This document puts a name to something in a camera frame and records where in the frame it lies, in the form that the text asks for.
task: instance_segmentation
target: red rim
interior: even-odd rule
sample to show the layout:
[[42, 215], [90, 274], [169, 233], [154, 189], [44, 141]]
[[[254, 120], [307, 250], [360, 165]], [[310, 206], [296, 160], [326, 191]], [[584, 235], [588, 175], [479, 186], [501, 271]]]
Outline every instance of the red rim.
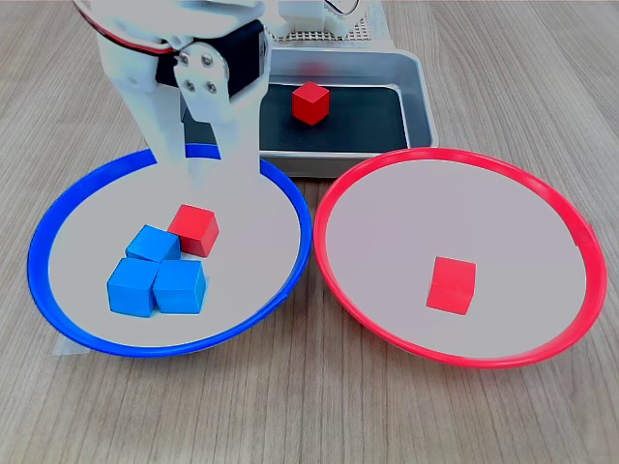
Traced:
[[[481, 167], [508, 177], [537, 193], [548, 203], [567, 225], [575, 244], [580, 249], [587, 278], [585, 298], [580, 312], [572, 324], [548, 343], [516, 356], [492, 359], [472, 359], [447, 355], [410, 341], [403, 340], [376, 325], [348, 299], [339, 288], [338, 281], [329, 264], [326, 247], [327, 223], [339, 198], [357, 181], [373, 171], [399, 162], [412, 160], [447, 160]], [[441, 363], [475, 368], [507, 368], [538, 363], [567, 350], [591, 329], [597, 320], [606, 297], [607, 273], [602, 248], [593, 228], [577, 209], [559, 192], [533, 175], [498, 159], [471, 152], [445, 148], [406, 149], [391, 152], [373, 159], [367, 159], [344, 173], [329, 188], [322, 199], [314, 223], [314, 248], [318, 267], [327, 284], [344, 308], [367, 329], [410, 353]]]

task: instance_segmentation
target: red wire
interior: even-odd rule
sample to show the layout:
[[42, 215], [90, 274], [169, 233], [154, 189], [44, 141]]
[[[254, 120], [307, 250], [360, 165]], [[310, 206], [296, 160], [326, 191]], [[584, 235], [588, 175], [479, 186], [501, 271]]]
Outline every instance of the red wire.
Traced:
[[93, 28], [95, 28], [97, 30], [97, 32], [102, 34], [104, 37], [107, 37], [107, 38], [111, 39], [112, 41], [118, 43], [119, 45], [122, 45], [122, 46], [124, 46], [126, 48], [130, 48], [131, 50], [143, 51], [143, 52], [146, 52], [146, 53], [149, 53], [149, 54], [155, 54], [155, 55], [166, 55], [168, 53], [174, 53], [174, 48], [172, 48], [171, 46], [169, 46], [168, 48], [159, 49], [159, 48], [151, 48], [150, 46], [138, 45], [136, 43], [131, 43], [129, 41], [126, 41], [125, 39], [122, 39], [121, 37], [118, 37], [118, 36], [112, 34], [111, 32], [107, 31], [105, 28], [101, 27], [100, 24], [97, 24], [95, 21], [93, 21], [93, 19], [91, 17], [86, 15], [79, 8], [77, 8], [77, 11], [82, 15], [82, 17], [84, 19], [86, 19], [86, 21]]

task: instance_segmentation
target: blue rim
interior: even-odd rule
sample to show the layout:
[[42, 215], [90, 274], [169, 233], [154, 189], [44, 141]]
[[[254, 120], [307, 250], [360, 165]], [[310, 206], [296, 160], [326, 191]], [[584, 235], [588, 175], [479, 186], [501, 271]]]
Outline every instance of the blue rim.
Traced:
[[[220, 160], [219, 150], [215, 145], [188, 144], [187, 158], [207, 158]], [[131, 358], [158, 358], [185, 355], [210, 348], [246, 331], [260, 322], [288, 298], [303, 274], [311, 249], [311, 217], [308, 205], [297, 186], [270, 162], [260, 161], [260, 173], [273, 181], [290, 199], [299, 217], [301, 226], [301, 243], [299, 255], [288, 280], [278, 294], [257, 311], [251, 318], [223, 333], [202, 340], [181, 345], [165, 347], [137, 347], [113, 343], [90, 335], [74, 324], [63, 312], [51, 292], [49, 283], [49, 256], [58, 231], [67, 217], [81, 202], [90, 195], [144, 167], [156, 164], [157, 161], [150, 150], [142, 150], [101, 166], [86, 177], [77, 181], [65, 191], [47, 210], [39, 223], [30, 243], [28, 252], [28, 285], [35, 304], [44, 318], [67, 338], [93, 350], [109, 355]]]

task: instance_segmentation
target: cable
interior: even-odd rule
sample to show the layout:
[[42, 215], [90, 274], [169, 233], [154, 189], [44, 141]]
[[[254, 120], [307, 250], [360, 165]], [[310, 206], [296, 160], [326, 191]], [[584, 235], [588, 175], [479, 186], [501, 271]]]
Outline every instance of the cable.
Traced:
[[336, 7], [336, 5], [334, 3], [330, 2], [329, 0], [325, 0], [325, 3], [327, 5], [329, 5], [336, 12], [338, 12], [338, 14], [344, 15], [344, 16], [352, 15], [354, 13], [354, 11], [357, 10], [357, 7], [359, 7], [359, 2], [360, 2], [360, 0], [355, 0], [355, 6], [352, 7], [352, 10], [350, 10], [348, 13], [345, 13], [342, 10], [340, 10], [338, 7]]
[[124, 48], [128, 48], [133, 51], [139, 51], [149, 55], [166, 55], [175, 53], [175, 50], [168, 43], [149, 43], [140, 41], [137, 39], [123, 38], [119, 32], [111, 32], [108, 28], [102, 27], [97, 21], [95, 21], [89, 14], [84, 11], [84, 8], [78, 5], [77, 0], [74, 0], [74, 5], [81, 16], [88, 22], [97, 32], [99, 32], [106, 39], [111, 40], [115, 44], [118, 44]]

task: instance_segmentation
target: red cube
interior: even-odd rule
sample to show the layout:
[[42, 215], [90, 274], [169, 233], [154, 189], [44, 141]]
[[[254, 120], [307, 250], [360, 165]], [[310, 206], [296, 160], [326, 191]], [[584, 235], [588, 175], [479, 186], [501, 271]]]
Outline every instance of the red cube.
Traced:
[[181, 251], [203, 258], [209, 255], [220, 234], [212, 211], [189, 205], [181, 205], [167, 231], [179, 237]]
[[292, 93], [292, 115], [310, 126], [315, 126], [329, 114], [331, 92], [313, 82]]
[[475, 293], [475, 271], [473, 263], [437, 257], [427, 306], [466, 314]]

